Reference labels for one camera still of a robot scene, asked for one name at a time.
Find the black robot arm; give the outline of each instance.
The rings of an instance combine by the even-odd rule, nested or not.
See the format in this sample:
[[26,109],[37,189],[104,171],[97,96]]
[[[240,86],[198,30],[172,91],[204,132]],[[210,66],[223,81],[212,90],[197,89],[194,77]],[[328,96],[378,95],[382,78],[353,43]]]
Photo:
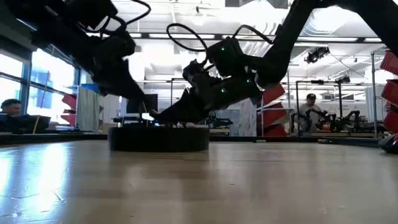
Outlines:
[[181,102],[161,114],[152,115],[164,121],[183,118],[196,122],[212,110],[226,108],[246,98],[255,103],[261,98],[263,89],[276,86],[285,77],[294,43],[311,12],[330,6],[357,12],[398,56],[398,23],[395,22],[398,6],[393,0],[295,0],[283,25],[277,29],[274,41],[263,37],[272,44],[265,56],[244,55],[235,35],[212,45],[206,49],[207,58],[221,78],[210,78],[202,63],[192,61],[183,71],[183,77],[192,88],[184,93]]
[[[145,4],[140,0],[131,0]],[[52,44],[74,59],[93,76],[102,93],[144,99],[142,90],[131,78],[123,58],[134,53],[135,43],[126,31],[128,24],[144,17],[149,10],[128,22],[116,14],[111,0],[6,0],[11,12],[34,30],[32,41],[39,47]],[[286,74],[290,54],[308,17],[316,8],[339,6],[358,13],[381,40],[398,56],[398,6],[393,0],[295,0],[274,41],[256,30],[272,47],[263,57],[244,55],[235,35],[205,47],[206,60],[215,66],[218,77],[210,77],[205,63],[192,61],[183,70],[191,83],[180,101],[152,116],[164,122],[197,122],[213,110],[220,110],[246,98],[256,103],[262,90],[277,85]],[[108,18],[121,25],[116,30],[97,30],[101,37],[86,35]]]
[[[102,94],[144,100],[144,93],[129,73],[125,56],[134,53],[136,44],[127,26],[148,15],[124,21],[116,14],[111,0],[6,0],[14,16],[32,29],[32,43],[40,48],[54,47],[91,74]],[[106,30],[109,21],[120,23],[116,30]],[[102,28],[97,28],[105,21]],[[88,36],[87,32],[99,36]]]

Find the black puck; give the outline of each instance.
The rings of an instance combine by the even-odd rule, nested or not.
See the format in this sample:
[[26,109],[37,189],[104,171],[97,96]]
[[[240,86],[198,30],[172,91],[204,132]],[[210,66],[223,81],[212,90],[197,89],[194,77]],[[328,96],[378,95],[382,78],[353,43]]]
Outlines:
[[209,148],[206,128],[111,128],[108,134],[112,151],[193,152]]

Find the wooden table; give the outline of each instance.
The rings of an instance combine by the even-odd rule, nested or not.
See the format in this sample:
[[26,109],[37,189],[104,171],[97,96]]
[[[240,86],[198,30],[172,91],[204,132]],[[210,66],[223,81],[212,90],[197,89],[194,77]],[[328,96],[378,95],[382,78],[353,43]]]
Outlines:
[[176,154],[106,141],[0,148],[0,223],[393,223],[398,157],[322,144]]

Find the person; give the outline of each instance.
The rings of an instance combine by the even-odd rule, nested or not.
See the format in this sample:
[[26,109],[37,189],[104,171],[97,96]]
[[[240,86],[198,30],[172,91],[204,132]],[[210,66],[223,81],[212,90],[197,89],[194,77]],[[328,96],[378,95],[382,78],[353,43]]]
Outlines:
[[[321,108],[319,106],[317,106],[315,104],[317,100],[317,96],[313,93],[310,93],[307,95],[307,102],[303,105],[300,106],[299,110],[300,110],[300,117],[306,117],[307,115],[305,114],[305,112],[307,112],[308,110],[316,110],[316,111],[322,111]],[[310,113],[310,119],[311,119],[311,127],[308,129],[307,127],[307,121],[303,118],[300,118],[300,127],[302,131],[306,132],[306,130],[308,130],[308,132],[316,132],[317,131],[317,126],[316,124],[318,123],[320,117],[318,114],[316,113]]]
[[18,116],[21,113],[21,101],[17,99],[4,100],[1,103],[1,113],[5,113],[9,116]]

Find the red acoustic panel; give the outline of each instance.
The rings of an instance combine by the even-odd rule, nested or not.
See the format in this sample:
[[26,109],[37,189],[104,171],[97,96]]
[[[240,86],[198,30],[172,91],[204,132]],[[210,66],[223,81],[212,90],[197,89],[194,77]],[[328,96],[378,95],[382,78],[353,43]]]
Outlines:
[[398,80],[387,80],[381,96],[394,105],[398,105]]
[[76,114],[76,111],[75,110],[66,110],[66,109],[64,109],[63,113],[64,114]]
[[395,111],[388,112],[384,119],[384,127],[386,127],[393,134],[398,133],[398,114]]
[[263,104],[268,105],[272,101],[278,99],[278,97],[282,96],[285,93],[285,89],[281,84],[277,86],[265,90],[263,93]]
[[76,95],[65,94],[62,98],[62,102],[66,103],[73,110],[76,110],[76,103],[77,103]]
[[380,68],[398,75],[398,58],[390,50],[386,51]]
[[74,126],[76,124],[76,116],[75,115],[61,115],[61,118],[69,123],[70,126]]
[[278,124],[267,132],[264,132],[265,137],[286,137],[287,133],[283,125]]
[[277,108],[282,109],[283,108],[282,103],[277,103],[275,105],[264,108],[264,112],[262,114],[264,119],[263,128],[272,125],[275,121],[287,115],[286,110],[267,110],[267,109],[277,109]]

